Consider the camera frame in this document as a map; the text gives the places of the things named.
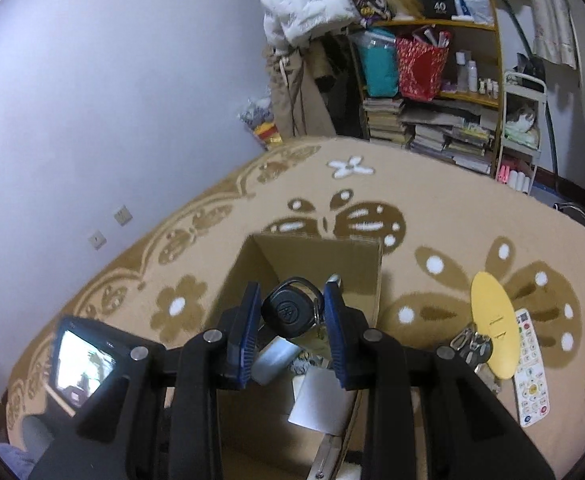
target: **white remote control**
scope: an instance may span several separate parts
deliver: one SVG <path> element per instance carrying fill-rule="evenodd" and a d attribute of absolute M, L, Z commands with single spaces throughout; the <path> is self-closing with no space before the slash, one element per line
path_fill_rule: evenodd
<path fill-rule="evenodd" d="M 522 308 L 515 312 L 515 316 L 521 335 L 521 356 L 514 374 L 514 389 L 517 392 L 519 423 L 522 428 L 527 428 L 548 414 L 550 403 L 541 350 L 530 313 Z"/>

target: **white flower pattern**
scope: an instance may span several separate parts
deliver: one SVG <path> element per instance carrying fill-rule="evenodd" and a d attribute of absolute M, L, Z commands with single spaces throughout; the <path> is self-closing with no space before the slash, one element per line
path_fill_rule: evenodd
<path fill-rule="evenodd" d="M 333 173 L 333 178 L 346 178 L 347 176 L 351 176 L 351 174 L 374 174 L 373 168 L 360 166 L 362 160 L 362 156 L 353 155 L 348 159 L 348 162 L 342 160 L 331 160 L 327 165 L 330 168 L 334 168 L 335 170 L 335 173 Z"/>

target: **yellow oval object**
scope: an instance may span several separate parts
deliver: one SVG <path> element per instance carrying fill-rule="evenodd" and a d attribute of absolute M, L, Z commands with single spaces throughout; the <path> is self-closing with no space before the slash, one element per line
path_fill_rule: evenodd
<path fill-rule="evenodd" d="M 493 275 L 478 272 L 472 280 L 470 303 L 477 332 L 492 339 L 493 354 L 488 366 L 500 379 L 510 379 L 521 352 L 519 326 L 510 298 Z"/>

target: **white wall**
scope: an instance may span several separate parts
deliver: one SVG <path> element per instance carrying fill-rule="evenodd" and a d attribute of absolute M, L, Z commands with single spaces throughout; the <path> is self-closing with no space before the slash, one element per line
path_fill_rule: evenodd
<path fill-rule="evenodd" d="M 530 46 L 534 46 L 534 22 L 532 9 L 528 0 L 509 0 L 521 28 L 526 34 Z M 523 42 L 512 23 L 512 19 L 502 7 L 497 9 L 497 20 L 501 37 L 501 54 L 504 69 L 517 65 L 517 53 L 525 54 Z M 547 105 L 552 115 L 552 123 L 557 142 L 557 163 L 559 175 L 571 180 L 585 189 L 585 124 L 581 112 L 581 91 L 579 90 L 579 74 L 566 65 L 555 65 L 550 62 L 546 66 L 546 83 L 548 86 Z M 552 170 L 550 141 L 547 134 L 545 118 L 541 122 L 542 156 L 540 166 Z"/>
<path fill-rule="evenodd" d="M 0 1 L 0 392 L 87 280 L 261 151 L 237 112 L 267 85 L 262 16 L 258 0 Z"/>

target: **wall outlet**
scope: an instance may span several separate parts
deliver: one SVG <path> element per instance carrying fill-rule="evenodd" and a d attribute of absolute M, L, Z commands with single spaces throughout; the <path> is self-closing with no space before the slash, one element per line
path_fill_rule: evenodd
<path fill-rule="evenodd" d="M 88 237 L 88 241 L 90 242 L 90 245 L 98 250 L 106 243 L 106 237 L 101 231 L 95 231 Z"/>
<path fill-rule="evenodd" d="M 121 209 L 114 214 L 114 219 L 119 222 L 119 225 L 124 226 L 132 220 L 132 215 L 130 214 L 130 211 L 128 211 L 128 208 L 123 205 Z"/>

